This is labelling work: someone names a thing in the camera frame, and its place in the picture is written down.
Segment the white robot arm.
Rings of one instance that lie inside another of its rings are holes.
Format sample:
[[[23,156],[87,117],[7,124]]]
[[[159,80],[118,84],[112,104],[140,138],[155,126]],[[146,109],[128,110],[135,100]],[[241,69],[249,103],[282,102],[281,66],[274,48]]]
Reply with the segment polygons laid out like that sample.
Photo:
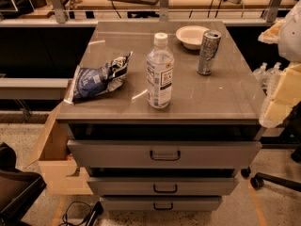
[[[268,79],[267,96],[261,107],[261,126],[275,128],[301,102],[301,0],[284,19],[262,32],[258,41],[275,43],[279,55],[290,62],[286,69]]]

